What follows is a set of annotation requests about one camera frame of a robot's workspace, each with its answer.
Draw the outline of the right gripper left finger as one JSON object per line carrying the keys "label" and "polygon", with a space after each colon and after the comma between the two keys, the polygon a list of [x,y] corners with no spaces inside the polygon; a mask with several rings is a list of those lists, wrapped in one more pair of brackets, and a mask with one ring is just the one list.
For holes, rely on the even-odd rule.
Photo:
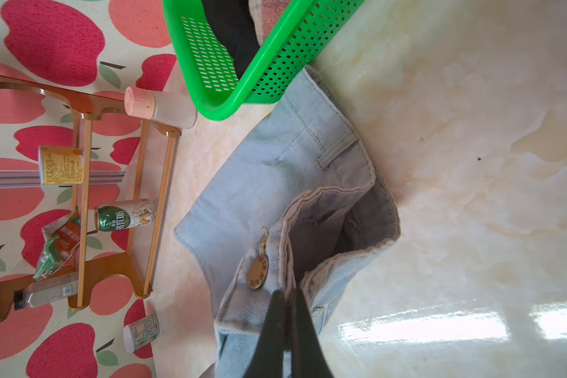
{"label": "right gripper left finger", "polygon": [[287,315],[284,293],[275,291],[245,378],[282,378]]}

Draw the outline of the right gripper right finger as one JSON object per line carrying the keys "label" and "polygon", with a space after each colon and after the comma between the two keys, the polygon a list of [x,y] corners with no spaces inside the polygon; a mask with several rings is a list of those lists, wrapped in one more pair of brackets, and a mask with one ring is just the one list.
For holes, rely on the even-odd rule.
{"label": "right gripper right finger", "polygon": [[298,288],[291,295],[291,376],[333,378],[324,358],[305,297]]}

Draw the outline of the light denim skirt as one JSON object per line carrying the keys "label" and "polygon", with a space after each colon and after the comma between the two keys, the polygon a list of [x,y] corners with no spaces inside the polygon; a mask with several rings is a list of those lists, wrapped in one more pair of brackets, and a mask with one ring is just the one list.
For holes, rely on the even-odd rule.
{"label": "light denim skirt", "polygon": [[272,294],[300,289],[317,332],[355,275],[401,227],[365,143],[304,67],[175,228],[209,286],[217,340],[208,377],[241,377]]}

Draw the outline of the green plastic basket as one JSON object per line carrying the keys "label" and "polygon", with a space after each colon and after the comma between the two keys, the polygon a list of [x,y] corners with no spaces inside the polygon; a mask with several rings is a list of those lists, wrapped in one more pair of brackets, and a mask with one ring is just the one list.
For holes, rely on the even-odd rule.
{"label": "green plastic basket", "polygon": [[334,39],[360,1],[293,1],[243,75],[215,36],[200,1],[165,1],[165,23],[191,99],[212,121],[223,121],[243,104],[272,104],[303,67]]}

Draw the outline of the black skirt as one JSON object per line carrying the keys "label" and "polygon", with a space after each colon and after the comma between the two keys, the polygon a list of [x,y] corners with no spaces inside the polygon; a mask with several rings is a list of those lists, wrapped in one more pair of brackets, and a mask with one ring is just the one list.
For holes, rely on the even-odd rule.
{"label": "black skirt", "polygon": [[249,2],[203,0],[202,4],[209,26],[232,57],[236,76],[241,79],[260,48]]}

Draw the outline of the red plaid skirt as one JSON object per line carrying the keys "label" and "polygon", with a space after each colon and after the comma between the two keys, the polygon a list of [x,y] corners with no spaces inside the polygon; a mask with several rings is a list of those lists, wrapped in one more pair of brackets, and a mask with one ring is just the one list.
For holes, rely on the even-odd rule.
{"label": "red plaid skirt", "polygon": [[291,0],[250,0],[249,11],[253,22],[258,44],[261,46],[275,28]]}

